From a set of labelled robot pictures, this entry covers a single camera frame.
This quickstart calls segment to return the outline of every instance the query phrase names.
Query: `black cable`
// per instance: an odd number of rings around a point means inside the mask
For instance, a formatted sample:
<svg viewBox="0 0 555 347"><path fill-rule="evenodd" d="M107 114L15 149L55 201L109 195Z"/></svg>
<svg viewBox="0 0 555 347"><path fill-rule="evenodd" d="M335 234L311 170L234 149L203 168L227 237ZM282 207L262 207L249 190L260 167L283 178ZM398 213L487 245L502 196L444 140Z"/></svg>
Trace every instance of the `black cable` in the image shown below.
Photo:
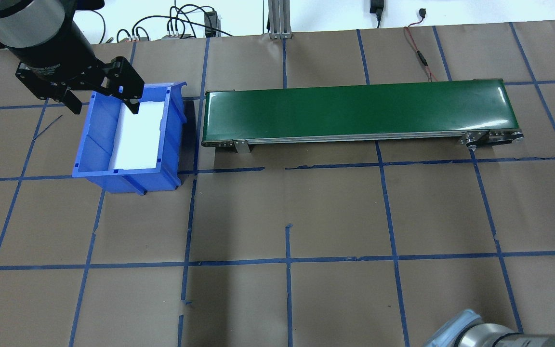
<svg viewBox="0 0 555 347"><path fill-rule="evenodd" d="M138 37L138 40L141 39L141 35L138 33L138 29L143 29L143 31L145 31L145 35L147 36L147 41L151 41L151 39L149 39L149 33L147 33L147 30L145 30L145 28L143 27L136 27L136 37Z"/></svg>
<svg viewBox="0 0 555 347"><path fill-rule="evenodd" d="M129 32L129 31L127 31L126 29L119 29L119 31L117 31L117 42L119 42L119 34L120 34L122 31L125 32L126 35L128 35L128 38L132 38L132 35L130 35L130 32Z"/></svg>
<svg viewBox="0 0 555 347"><path fill-rule="evenodd" d="M209 26L210 26L210 27L213 27L213 23L211 22L211 17L209 17L209 14L207 14L207 11L205 11L205 10L203 9L203 7L210 7L210 6L196 6L196 5L194 5L194 4L185 4L185 5L181 6L181 7L179 7L179 9L182 11L182 13L183 13L183 8L185 8L185 7L187 7L187 6L191 6L191 7L196 8L196 9L194 9L194 10L192 10L192 11L187 12L187 13L193 13L193 12L196 11L196 10L201 10L202 13L205 15L205 17L207 17L207 19L209 19Z"/></svg>
<svg viewBox="0 0 555 347"><path fill-rule="evenodd" d="M166 23L167 26L167 30L170 28L170 31L172 31L172 35L174 36L175 31L179 31L179 28L177 27L177 21L180 21L181 24L183 25L183 31L181 31L181 37L183 37L183 35L185 35L185 22L183 22L183 20L179 17L170 17L170 19L168 20L168 22Z"/></svg>
<svg viewBox="0 0 555 347"><path fill-rule="evenodd" d="M100 42L98 42L98 43L102 43L102 41L104 40L104 36L106 35L106 21L104 20L104 16L98 11L94 11L94 10L90 10L90 11L93 13L97 13L97 15L100 16L100 18L102 18L102 24L104 25L104 29L102 29L102 38L100 39Z"/></svg>
<svg viewBox="0 0 555 347"><path fill-rule="evenodd" d="M170 19L170 18L172 18L172 17L167 16L167 15L158 15L158 14L156 14L156 15L148 15L148 16L145 17L145 18L139 19L139 20L134 24L134 26L132 26L132 29L135 29L136 26L138 26L143 20L147 20L147 19L150 19L150 18L169 18L169 19ZM207 29L213 29L214 31L218 31L218 33L223 33L224 35L229 35L230 37L232 36L231 34L225 32L225 31L222 31L222 30L220 30L220 29L218 29L218 28L212 28L212 27L209 27L209 26L204 26L203 24L196 23L196 22L190 22L189 20L185 20L185 19L181 19L181 18L179 18L179 20L181 20L181 22L186 22L186 23L194 24L195 26L199 26L199 27L203 27L203 28L207 28Z"/></svg>
<svg viewBox="0 0 555 347"><path fill-rule="evenodd" d="M172 9L176 9L176 10L177 10L177 14L174 16L174 18L179 18L179 14L183 14L183 16L185 16L185 19L187 19L188 22L191 23L191 22L189 21L189 20L190 20L190 17L187 17L187 14L186 14L186 13L183 13L183 12L181 11L181 7L171 6L170 9L169 9L169 11L168 11L168 14L170 15L170 17L172 17ZM179 31L179 28L177 27L177 22L176 22L176 21L175 21L175 23L174 23L174 28L175 28L177 31ZM193 36L193 37L196 37L196 31L194 30L194 27L193 27L193 26L190 26L190 28L192 29L192 36Z"/></svg>

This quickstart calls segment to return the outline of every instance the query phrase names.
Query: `white paper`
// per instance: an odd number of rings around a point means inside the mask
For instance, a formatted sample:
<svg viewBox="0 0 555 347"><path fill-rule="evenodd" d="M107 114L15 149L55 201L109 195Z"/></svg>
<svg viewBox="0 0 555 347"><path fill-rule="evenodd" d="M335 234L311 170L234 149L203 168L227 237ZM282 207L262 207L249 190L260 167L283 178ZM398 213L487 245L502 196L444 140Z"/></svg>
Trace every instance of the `white paper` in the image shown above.
<svg viewBox="0 0 555 347"><path fill-rule="evenodd" d="M163 113L164 101L145 101L138 114L121 105L109 170L156 167Z"/></svg>

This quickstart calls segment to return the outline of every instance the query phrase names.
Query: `conveyor belt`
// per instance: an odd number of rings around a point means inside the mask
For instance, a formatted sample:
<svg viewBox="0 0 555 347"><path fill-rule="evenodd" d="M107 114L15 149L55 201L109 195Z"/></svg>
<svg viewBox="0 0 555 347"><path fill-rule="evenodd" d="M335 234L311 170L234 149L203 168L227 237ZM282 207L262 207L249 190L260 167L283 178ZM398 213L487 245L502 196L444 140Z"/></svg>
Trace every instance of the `conveyor belt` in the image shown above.
<svg viewBox="0 0 555 347"><path fill-rule="evenodd" d="M202 145L462 136L523 138L502 80L208 92Z"/></svg>

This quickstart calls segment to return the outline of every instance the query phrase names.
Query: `wire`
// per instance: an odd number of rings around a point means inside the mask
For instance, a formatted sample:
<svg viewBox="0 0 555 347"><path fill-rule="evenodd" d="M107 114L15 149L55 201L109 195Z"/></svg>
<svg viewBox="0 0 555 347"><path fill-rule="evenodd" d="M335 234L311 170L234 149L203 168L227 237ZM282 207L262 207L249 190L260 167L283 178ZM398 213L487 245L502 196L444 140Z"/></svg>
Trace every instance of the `wire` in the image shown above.
<svg viewBox="0 0 555 347"><path fill-rule="evenodd" d="M207 19L209 19L209 26L210 26L210 27L213 27L213 23L211 22L211 17L209 17L209 14L207 14L207 11L205 11L205 10L203 9L203 7L210 7L210 6L196 6L196 5L194 5L194 4L185 4L185 5L183 5L183 6L181 6L181 7L179 8L179 9L181 10L181 13L184 13L184 12L183 12L183 9L184 9L185 7L187 7L187 6L194 7L195 9L193 9L192 11L188 11L188 12L186 12L186 13L193 13L193 12L196 11L196 10L201 10L201 11L205 14L205 17L207 17Z"/></svg>
<svg viewBox="0 0 555 347"><path fill-rule="evenodd" d="M102 41L104 40L104 36L106 35L106 21L104 20L104 16L98 11L94 11L94 10L90 10L90 11L93 13L97 13L97 15L100 16L100 18L102 18L102 25L104 26L104 28L102 29L102 37L100 38L100 42L98 42L98 43L102 43Z"/></svg>
<svg viewBox="0 0 555 347"><path fill-rule="evenodd" d="M127 31L126 29L119 29L119 31L117 31L117 42L119 42L119 34L120 34L122 31L123 31L126 35L128 35L128 38L132 39L132 35L130 35L130 32L129 32L129 31Z"/></svg>
<svg viewBox="0 0 555 347"><path fill-rule="evenodd" d="M147 41L151 41L151 39L149 39L149 33L147 33L147 30L145 30L145 28L143 27L136 27L136 36L138 37L138 40L141 39L141 35L138 33L138 29L142 29L143 31L145 31L145 35L147 36Z"/></svg>
<svg viewBox="0 0 555 347"><path fill-rule="evenodd" d="M431 82L432 79L434 79L434 81L438 82L438 79L432 73L432 69L427 64L427 61L426 61L425 57L423 57L423 53L421 53L421 51L419 51L419 48L417 47L417 43L414 42L414 37L412 37L412 33L410 33L410 26L416 26L417 24L421 24L421 22L423 22L423 20L425 19L425 9L420 9L419 10L419 15L421 16L421 20L419 20L419 22L414 22L414 23L408 24L407 27L404 27L404 30L408 33L408 36L410 37L410 41L412 41L412 46L414 47L414 50L417 53L417 57L419 58L419 61L421 61L421 64L423 64L423 68L425 69L425 72L426 72L425 76L427 76L427 72L429 72L428 81Z"/></svg>
<svg viewBox="0 0 555 347"><path fill-rule="evenodd" d="M185 16L185 19L187 19L188 23L191 23L191 22L190 22L190 18L187 17L187 14L184 13L183 11L181 11L182 8L183 8L183 7L171 6L170 9L169 9L169 11L168 11L168 15L170 15L170 17L172 18L172 9L176 9L176 10L177 10L177 14L176 14L175 18L179 18L179 14L181 13L181 14L183 14L183 16ZM177 28L177 22L176 22L176 21L175 21L175 23L174 23L174 28L175 28L176 30L179 29L179 28ZM196 37L196 31L194 30L194 27L193 27L193 26L190 26L190 28L192 29L192 36Z"/></svg>
<svg viewBox="0 0 555 347"><path fill-rule="evenodd" d="M147 16L147 17L145 17L145 18L139 19L138 22L136 22L136 23L134 24L134 26L132 26L132 29L135 29L136 26L138 26L143 20L147 20L147 19L150 19L150 18L169 18L169 19L170 19L170 18L173 18L173 17L167 16L167 15L157 15L157 14L156 14L156 15L149 15L149 16ZM231 34L225 32L225 31L222 31L222 30L220 30L220 29L218 29L218 28L213 28L213 27L209 27L209 26L204 26L203 24L199 24L199 23L196 23L196 22L190 22L189 20L185 20L185 19L181 19L181 18L178 18L178 20L181 20L181 22L186 22L186 23L194 24L195 26L199 26L199 27L203 27L203 28L207 28L207 29L212 29L212 30L214 30L214 31L218 31L218 33L223 33L224 35L228 35L228 36L230 36L230 37L232 36Z"/></svg>
<svg viewBox="0 0 555 347"><path fill-rule="evenodd" d="M419 22L410 23L410 24L408 24L408 26L410 27L410 26L416 26L417 24L421 24L421 22L423 22L424 19L425 18L421 18L421 20L419 20Z"/></svg>

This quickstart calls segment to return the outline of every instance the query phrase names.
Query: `storage bin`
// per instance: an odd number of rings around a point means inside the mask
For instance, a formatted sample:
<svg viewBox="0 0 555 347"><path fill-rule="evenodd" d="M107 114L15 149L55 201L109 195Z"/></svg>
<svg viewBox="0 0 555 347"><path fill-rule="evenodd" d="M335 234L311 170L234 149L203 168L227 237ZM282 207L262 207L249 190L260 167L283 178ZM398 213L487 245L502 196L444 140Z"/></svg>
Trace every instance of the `storage bin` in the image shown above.
<svg viewBox="0 0 555 347"><path fill-rule="evenodd" d="M86 178L110 193L133 192L144 195L147 191L172 190L181 185L181 180L177 177L181 130L185 123L181 87L186 84L174 82L145 85L143 98L139 100L141 108L138 115L132 115L119 99L94 92L72 176ZM143 112L156 110L157 103L163 103L160 120L157 118L159 110L151 115ZM130 125L130 121L136 121L136 125ZM154 128L143 129L151 121ZM132 151L122 153L124 143ZM117 164L115 157L123 158L124 154L130 154L132 158L127 165L137 156L143 162L139 164L141 167L118 167L121 163Z"/></svg>

